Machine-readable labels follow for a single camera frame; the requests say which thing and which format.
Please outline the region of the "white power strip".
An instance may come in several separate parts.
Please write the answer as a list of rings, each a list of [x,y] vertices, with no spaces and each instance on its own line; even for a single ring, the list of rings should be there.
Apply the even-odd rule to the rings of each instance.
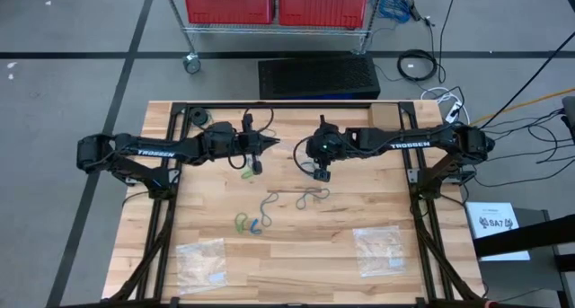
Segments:
[[[445,122],[453,123],[454,121],[456,121],[459,118],[459,112],[460,109],[462,109],[462,107],[463,107],[462,102],[455,101],[445,117]]]

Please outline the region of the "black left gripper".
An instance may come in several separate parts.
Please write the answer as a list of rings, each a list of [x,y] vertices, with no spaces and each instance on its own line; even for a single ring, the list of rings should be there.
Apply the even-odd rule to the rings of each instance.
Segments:
[[[261,132],[267,129],[274,120],[274,113],[271,112],[270,120],[261,129],[255,130],[252,128],[253,117],[249,112],[243,114],[243,132],[237,133],[232,138],[232,154],[233,155],[248,155],[252,157],[252,172],[254,175],[262,174],[262,163],[259,156],[264,151],[277,145],[280,140],[276,137],[264,136]]]

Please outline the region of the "black aluminium table frame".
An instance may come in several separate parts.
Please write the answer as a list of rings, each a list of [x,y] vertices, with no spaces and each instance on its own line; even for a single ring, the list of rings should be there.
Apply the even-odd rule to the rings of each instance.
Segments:
[[[256,127],[265,126],[281,141],[302,140],[325,121],[341,128],[364,127],[372,103],[396,103],[400,128],[431,128],[441,121],[432,101],[307,101],[255,104],[215,102],[208,109],[217,121],[238,124],[250,112]],[[421,255],[410,210],[405,164],[415,154],[388,152],[367,160],[334,163],[332,177],[322,188],[331,195],[307,199],[296,208],[302,193],[317,181],[297,169],[272,148],[262,158],[261,175],[243,180],[235,160],[215,160],[199,167],[185,166],[175,203],[161,301],[178,297],[184,304],[412,304],[429,292],[445,292],[436,260]],[[270,227],[261,224],[260,204],[270,193],[279,200],[265,206]],[[234,218],[249,216],[238,233]],[[257,218],[262,234],[250,233]],[[405,255],[403,274],[362,277],[358,272],[354,229],[397,225]],[[176,247],[223,238],[227,286],[180,295]]]

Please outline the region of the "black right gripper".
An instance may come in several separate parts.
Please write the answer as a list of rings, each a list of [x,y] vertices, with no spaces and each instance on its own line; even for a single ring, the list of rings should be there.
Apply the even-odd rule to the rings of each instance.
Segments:
[[[319,128],[306,142],[306,154],[315,161],[313,173],[315,180],[329,181],[331,179],[328,166],[341,156],[342,151],[343,143],[339,128],[327,123],[325,116],[320,115]]]

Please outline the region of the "white label paper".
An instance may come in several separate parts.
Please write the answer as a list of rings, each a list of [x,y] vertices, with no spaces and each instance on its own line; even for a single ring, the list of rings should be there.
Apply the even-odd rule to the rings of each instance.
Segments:
[[[474,239],[518,229],[518,220],[509,202],[466,202],[466,214]],[[480,257],[479,261],[529,261],[528,251]]]

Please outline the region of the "black beam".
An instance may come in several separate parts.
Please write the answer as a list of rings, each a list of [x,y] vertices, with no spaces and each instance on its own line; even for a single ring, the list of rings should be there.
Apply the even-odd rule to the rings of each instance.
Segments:
[[[475,219],[472,230],[486,277],[575,272],[575,215],[552,219],[544,211],[518,209],[511,218]]]

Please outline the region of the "grey metal side cart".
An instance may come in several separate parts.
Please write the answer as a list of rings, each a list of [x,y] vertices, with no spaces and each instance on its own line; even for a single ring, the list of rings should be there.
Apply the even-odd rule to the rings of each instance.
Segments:
[[[515,214],[518,209],[524,208],[513,207]],[[550,277],[528,276],[526,274],[489,275],[486,277],[482,274],[482,281],[485,282],[490,289],[494,289],[498,286],[515,286],[523,290],[552,290],[560,297],[561,307],[565,308],[572,306],[572,303],[568,298],[568,287],[566,286],[564,277],[565,273],[566,272],[554,274]]]

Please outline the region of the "red plastic bin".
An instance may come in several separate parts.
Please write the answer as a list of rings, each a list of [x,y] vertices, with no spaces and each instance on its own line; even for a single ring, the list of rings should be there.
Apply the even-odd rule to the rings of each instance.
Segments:
[[[273,0],[184,0],[191,24],[271,24]]]
[[[367,0],[279,0],[279,23],[356,29],[363,26]]]

